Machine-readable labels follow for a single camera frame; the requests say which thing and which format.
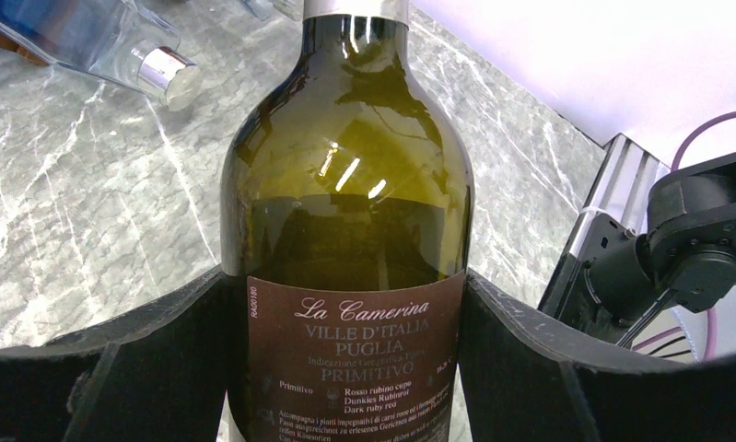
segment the brown label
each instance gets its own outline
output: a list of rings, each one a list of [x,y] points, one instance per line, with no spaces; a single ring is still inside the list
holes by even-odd
[[[465,272],[386,292],[248,278],[257,442],[444,442]]]

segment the marble countertop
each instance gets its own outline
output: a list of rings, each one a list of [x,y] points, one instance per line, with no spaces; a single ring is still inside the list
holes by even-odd
[[[187,110],[0,51],[0,347],[107,320],[219,261],[223,157],[297,60],[300,25],[235,0],[145,3],[204,69]],[[535,305],[604,154],[429,17],[412,20],[414,73],[473,162],[471,267]],[[470,440],[461,393],[451,432]]]

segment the purple cable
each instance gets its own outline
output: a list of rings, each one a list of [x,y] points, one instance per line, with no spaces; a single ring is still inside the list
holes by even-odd
[[[712,120],[709,120],[708,122],[705,122],[704,124],[698,126],[698,128],[696,128],[690,135],[687,136],[687,138],[685,138],[683,143],[680,145],[680,148],[677,149],[677,153],[674,155],[674,161],[672,161],[672,172],[680,168],[680,163],[683,161],[684,153],[687,150],[688,146],[693,143],[693,140],[695,140],[706,129],[709,129],[716,124],[727,122],[728,120],[733,120],[735,118],[736,110],[734,112],[725,113],[723,115],[720,115],[719,117],[715,117]],[[705,347],[703,357],[705,361],[711,359],[712,356],[715,355],[715,348],[717,347],[717,345],[718,314],[715,313],[715,308],[710,308],[709,310],[707,310],[707,346]]]
[[[651,343],[656,343],[657,341],[660,341],[663,338],[669,337],[675,334],[676,332],[681,332],[682,330],[683,330],[682,327],[674,327],[672,329],[668,329],[667,331],[662,331],[651,338],[647,338],[646,340],[640,343],[637,343],[636,345],[634,345],[634,348],[632,348],[632,350],[633,351],[641,350],[642,348],[650,345]]]

